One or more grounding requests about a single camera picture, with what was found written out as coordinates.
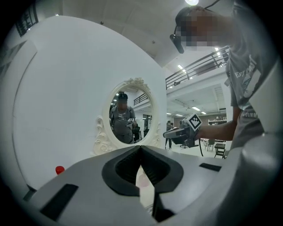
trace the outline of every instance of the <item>wire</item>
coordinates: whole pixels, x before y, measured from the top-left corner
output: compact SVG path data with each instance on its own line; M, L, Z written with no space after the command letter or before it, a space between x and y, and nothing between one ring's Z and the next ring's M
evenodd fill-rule
M216 0L214 3L212 3L211 5L209 5L209 6L206 6L205 7L205 9L207 9L207 8L209 8L209 7L211 7L211 6L214 6L217 2L219 2L220 0Z
M200 148L200 153L201 153L202 156L203 156L202 147L201 147L201 145L200 145L200 139L199 139L199 148Z

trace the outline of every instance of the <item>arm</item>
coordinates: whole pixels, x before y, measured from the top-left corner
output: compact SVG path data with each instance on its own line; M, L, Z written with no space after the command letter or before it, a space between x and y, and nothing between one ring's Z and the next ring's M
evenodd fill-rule
M112 128L112 124L113 124L113 108L109 112L109 119L110 119L110 126Z
M233 107L233 120L222 125L204 125L199 129L196 138L233 140L237 120L241 109Z

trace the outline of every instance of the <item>mirror frame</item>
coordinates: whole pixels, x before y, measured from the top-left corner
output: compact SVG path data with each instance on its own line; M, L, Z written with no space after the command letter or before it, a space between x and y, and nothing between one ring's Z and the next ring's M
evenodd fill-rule
M122 89L127 87L135 87L142 90L148 97L149 102L152 105L152 117L153 121L147 135L139 142L135 144L126 144L119 141L111 130L109 122L109 106L113 100L113 97ZM106 104L103 107L102 116L98 116L96 119L96 127L98 133L96 141L93 146L93 152L91 155L105 154L110 151L114 151L120 148L136 146L136 145L149 145L154 147L161 146L160 140L160 119L158 113L158 104L147 84L144 83L142 78L129 79L117 85L107 98Z

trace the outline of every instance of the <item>gray t-shirt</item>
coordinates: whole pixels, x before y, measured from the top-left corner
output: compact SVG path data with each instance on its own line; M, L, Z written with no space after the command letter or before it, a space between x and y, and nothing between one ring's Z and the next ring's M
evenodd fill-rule
M278 57L263 24L241 0L234 1L232 17L241 33L238 43L230 47L226 72L230 79L231 106L239 107L242 112L231 149L243 146L264 132L249 99L268 76Z
M126 127L130 118L135 118L134 109L130 106L123 111L119 112L118 107L113 107L109 113L109 118L113 126L113 132L115 135L131 134L132 130Z

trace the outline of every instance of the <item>red button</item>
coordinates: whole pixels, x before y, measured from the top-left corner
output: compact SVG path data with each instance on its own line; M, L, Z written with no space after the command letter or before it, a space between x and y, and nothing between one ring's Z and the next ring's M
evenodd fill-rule
M64 167L62 167L62 166L57 166L56 168L55 168L55 171L56 171L56 173L57 173L57 175L59 175L60 173L62 173L62 172L64 172Z

